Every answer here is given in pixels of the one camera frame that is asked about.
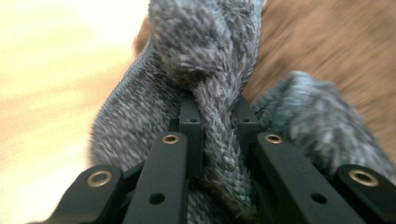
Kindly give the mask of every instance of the gray fabric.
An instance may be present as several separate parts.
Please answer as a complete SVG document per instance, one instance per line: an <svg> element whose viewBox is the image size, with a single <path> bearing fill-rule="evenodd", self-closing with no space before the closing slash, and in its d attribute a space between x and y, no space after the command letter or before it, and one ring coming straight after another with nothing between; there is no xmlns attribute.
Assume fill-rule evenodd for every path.
<svg viewBox="0 0 396 224"><path fill-rule="evenodd" d="M151 40L93 124L92 164L112 164L125 171L144 160L155 136L166 131L169 119L177 118L180 97L191 91L204 121L209 164L205 178L191 184L189 223L230 223L236 218L257 222L249 172L239 155L231 111L253 71L261 10L259 0L151 0ZM338 93L309 77L294 82L300 80L297 77L283 81L254 105L262 126L287 136L328 173L343 162L363 161L374 166L374 159L358 160L364 151L364 155L376 155L377 167L388 167L383 170L390 174L390 166L381 163L389 161ZM310 123L304 124L305 106L318 110L311 111L318 117L315 128L327 128L337 120L331 126L334 130L354 130L352 137L364 133L370 148L360 149L359 142L353 140L356 149L349 151L350 144L334 149L326 132L311 133L306 127ZM329 115L333 106L335 114ZM337 126L343 116L347 121ZM323 117L329 119L320 125ZM312 147L310 141L323 142ZM351 159L344 160L344 155Z"/></svg>
<svg viewBox="0 0 396 224"><path fill-rule="evenodd" d="M253 106L261 126L289 139L325 175L343 164L391 179L395 168L357 111L328 82L293 72Z"/></svg>

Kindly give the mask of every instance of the fuzzy gray material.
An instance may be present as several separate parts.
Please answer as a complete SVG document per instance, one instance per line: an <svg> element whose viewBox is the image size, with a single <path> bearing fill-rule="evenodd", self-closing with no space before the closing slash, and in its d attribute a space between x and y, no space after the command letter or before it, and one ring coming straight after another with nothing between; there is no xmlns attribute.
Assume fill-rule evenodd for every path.
<svg viewBox="0 0 396 224"><path fill-rule="evenodd" d="M325 175L344 164L392 179L395 168L358 112L328 82L293 72L253 106L265 131L289 139Z"/></svg>
<svg viewBox="0 0 396 224"><path fill-rule="evenodd" d="M189 223L231 223L237 217L257 221L232 110L253 71L261 10L259 0L151 0L151 40L93 124L92 164L112 164L125 171L143 161L155 136L166 131L169 119L177 118L181 96L191 91L205 128L209 164L205 178L191 184ZM359 116L329 85L295 75L253 108L263 127L287 136L327 173L346 162L377 168L380 173L384 171L382 174L391 173L389 161L377 149ZM307 113L307 108L318 111ZM335 114L329 115L332 108ZM306 114L315 122L305 123ZM339 138L337 134L342 132L338 130L355 134ZM335 145L331 141L334 136L352 138L355 145L349 140L345 145ZM359 147L361 139L367 147Z"/></svg>

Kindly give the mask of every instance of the knitted gray cloth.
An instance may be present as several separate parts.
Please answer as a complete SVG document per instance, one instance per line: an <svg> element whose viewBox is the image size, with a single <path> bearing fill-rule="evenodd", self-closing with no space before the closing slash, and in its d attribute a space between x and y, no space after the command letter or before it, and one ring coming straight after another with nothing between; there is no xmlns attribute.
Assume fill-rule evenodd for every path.
<svg viewBox="0 0 396 224"><path fill-rule="evenodd" d="M92 163L125 171L143 161L191 91L209 164L189 188L189 223L257 221L232 110L253 71L261 9L259 0L151 0L151 40L93 124ZM288 137L326 174L344 163L393 172L357 113L328 84L297 74L253 108L263 128Z"/></svg>

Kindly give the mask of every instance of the black plastic part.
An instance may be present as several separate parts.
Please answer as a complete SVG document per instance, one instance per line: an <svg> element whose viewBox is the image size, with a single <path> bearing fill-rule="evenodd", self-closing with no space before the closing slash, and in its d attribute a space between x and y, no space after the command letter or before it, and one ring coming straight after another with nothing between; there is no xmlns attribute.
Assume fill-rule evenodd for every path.
<svg viewBox="0 0 396 224"><path fill-rule="evenodd" d="M258 134L259 145L250 155L258 161L276 193L276 204L265 204L266 200L260 200L259 207L276 208L272 214L271 209L260 213L261 220L273 223L365 223L301 151L285 140L270 143L265 140L267 134L272 133ZM269 192L256 190L264 196Z"/></svg>
<svg viewBox="0 0 396 224"><path fill-rule="evenodd" d="M142 173L145 162L146 161L140 162L123 174L125 179L125 188L127 192L133 190L136 187L137 181L139 180L140 174Z"/></svg>
<svg viewBox="0 0 396 224"><path fill-rule="evenodd" d="M238 124L238 140L241 146L242 157L245 159L248 154L248 145L256 141L256 136L260 131L260 123L251 110L244 97L239 97L233 108L233 114Z"/></svg>
<svg viewBox="0 0 396 224"><path fill-rule="evenodd" d="M109 171L111 179L103 186L90 187L90 175ZM81 173L67 189L52 215L42 224L113 223L125 197L123 176L115 166L98 165Z"/></svg>
<svg viewBox="0 0 396 224"><path fill-rule="evenodd" d="M179 139L166 144L168 135ZM187 144L182 133L156 138L122 223L187 223Z"/></svg>
<svg viewBox="0 0 396 224"><path fill-rule="evenodd" d="M351 178L353 171L361 171L361 177L355 178L363 182ZM373 178L377 185L366 184L366 177ZM359 165L344 165L335 174L334 186L367 223L396 223L396 186L379 173Z"/></svg>
<svg viewBox="0 0 396 224"><path fill-rule="evenodd" d="M187 175L189 179L194 179L203 172L204 132L201 127L198 105L190 94L185 95L181 100L179 131L189 139Z"/></svg>

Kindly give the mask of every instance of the brass insert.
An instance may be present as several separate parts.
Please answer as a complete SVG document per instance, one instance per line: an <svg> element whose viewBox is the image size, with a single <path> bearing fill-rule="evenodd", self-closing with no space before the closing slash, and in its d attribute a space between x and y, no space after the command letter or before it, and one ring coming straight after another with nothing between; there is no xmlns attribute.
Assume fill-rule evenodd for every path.
<svg viewBox="0 0 396 224"><path fill-rule="evenodd" d="M165 144L174 144L178 142L178 140L180 140L180 138L175 134L168 134L163 138Z"/></svg>
<svg viewBox="0 0 396 224"><path fill-rule="evenodd" d="M267 140L268 142L270 142L272 144L279 144L283 141L279 135L271 134L271 133L265 135L265 140Z"/></svg>
<svg viewBox="0 0 396 224"><path fill-rule="evenodd" d="M87 185L93 188L101 187L111 180L113 174L109 171L98 171L90 175Z"/></svg>
<svg viewBox="0 0 396 224"><path fill-rule="evenodd" d="M367 186L367 187L376 187L378 186L378 179L362 170L351 170L349 171L349 176L356 182Z"/></svg>

